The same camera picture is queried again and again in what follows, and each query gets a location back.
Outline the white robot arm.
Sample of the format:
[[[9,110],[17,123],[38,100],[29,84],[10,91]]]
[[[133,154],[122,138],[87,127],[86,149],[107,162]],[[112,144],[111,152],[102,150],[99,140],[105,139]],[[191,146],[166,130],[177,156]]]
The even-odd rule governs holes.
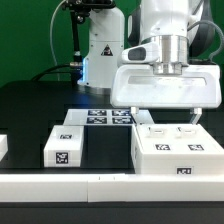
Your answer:
[[[141,0],[131,14],[130,47],[117,58],[111,104],[130,108],[216,108],[220,105],[220,69],[214,51],[196,59],[215,34],[210,0]]]

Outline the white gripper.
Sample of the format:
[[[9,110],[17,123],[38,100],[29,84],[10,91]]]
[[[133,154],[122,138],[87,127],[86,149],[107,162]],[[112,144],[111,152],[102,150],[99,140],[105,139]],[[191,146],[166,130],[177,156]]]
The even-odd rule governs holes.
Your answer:
[[[217,65],[190,65],[181,75],[155,75],[150,65],[123,65],[115,75],[111,89],[114,107],[131,107],[138,123],[139,108],[190,109],[190,123],[202,116],[201,108],[221,104],[220,69]]]

